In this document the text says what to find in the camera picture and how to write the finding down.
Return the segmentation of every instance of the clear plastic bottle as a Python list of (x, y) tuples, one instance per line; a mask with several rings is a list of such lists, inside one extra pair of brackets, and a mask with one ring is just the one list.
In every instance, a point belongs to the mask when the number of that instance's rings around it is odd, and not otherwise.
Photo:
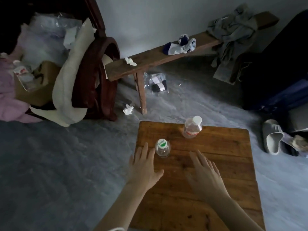
[(185, 121), (183, 136), (187, 139), (192, 139), (196, 137), (197, 134), (202, 130), (202, 118), (199, 116), (194, 116), (193, 118), (188, 118)]
[(171, 150), (170, 143), (165, 139), (160, 139), (155, 144), (155, 152), (162, 158), (165, 158), (169, 155)]
[(30, 69), (25, 67), (19, 60), (13, 61), (13, 64), (15, 66), (13, 72), (21, 82), (21, 85), (24, 87), (24, 89), (26, 91), (32, 91), (36, 89), (37, 85), (35, 84), (35, 77), (29, 72)]

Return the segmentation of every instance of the dark blue suitcase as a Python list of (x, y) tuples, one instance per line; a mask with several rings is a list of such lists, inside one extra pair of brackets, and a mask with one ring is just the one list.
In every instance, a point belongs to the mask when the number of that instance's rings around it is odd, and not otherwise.
[(299, 13), (241, 77), (243, 108), (285, 112), (308, 102), (308, 10)]

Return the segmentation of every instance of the gray floor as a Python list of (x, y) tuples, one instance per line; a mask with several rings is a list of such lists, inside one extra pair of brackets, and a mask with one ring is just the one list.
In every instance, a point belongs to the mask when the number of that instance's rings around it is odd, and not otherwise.
[(141, 120), (249, 130), (266, 229), (308, 229), (308, 159), (268, 155), (262, 118), (241, 109), (240, 89), (212, 78), (203, 58), (180, 59), (157, 70), (167, 74), (168, 94), (148, 95), (148, 114), (125, 116), (139, 104), (130, 79), (119, 84), (117, 122), (81, 121), (62, 128), (0, 122), (0, 230), (91, 230), (125, 183)]

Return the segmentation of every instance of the brown box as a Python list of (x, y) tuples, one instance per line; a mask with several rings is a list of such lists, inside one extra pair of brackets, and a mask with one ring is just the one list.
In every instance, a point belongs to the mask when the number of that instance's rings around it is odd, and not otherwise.
[(42, 106), (52, 101), (52, 90), (60, 69), (61, 68), (56, 66), (53, 62), (42, 62), (41, 65), (33, 71), (33, 74), (37, 77), (36, 81), (38, 83), (38, 88), (30, 92), (23, 88), (15, 75), (15, 98), (36, 106)]

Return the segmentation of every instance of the wooden bench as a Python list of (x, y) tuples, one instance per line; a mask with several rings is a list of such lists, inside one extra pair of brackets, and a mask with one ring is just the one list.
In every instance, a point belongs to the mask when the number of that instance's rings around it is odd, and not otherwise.
[[(258, 24), (258, 30), (274, 26), (279, 21), (279, 19), (275, 15), (272, 15), (268, 11), (256, 14), (255, 18)], [(196, 35), (192, 35), (190, 36), (190, 38), (195, 38), (197, 40), (196, 49), (194, 50), (194, 52), (196, 50), (203, 50), (221, 43), (218, 39), (209, 35), (206, 31)], [(106, 65), (106, 74), (110, 81), (118, 80), (130, 74), (134, 75), (136, 89), (139, 92), (142, 114), (147, 113), (144, 90), (144, 72), (152, 67), (173, 61), (178, 58), (182, 58), (190, 54), (182, 53), (176, 55), (165, 55), (163, 54), (163, 47), (164, 46), (159, 46), (157, 48), (131, 56), (130, 58), (133, 59), (137, 66), (130, 66), (124, 61), (124, 59), (120, 59)]]

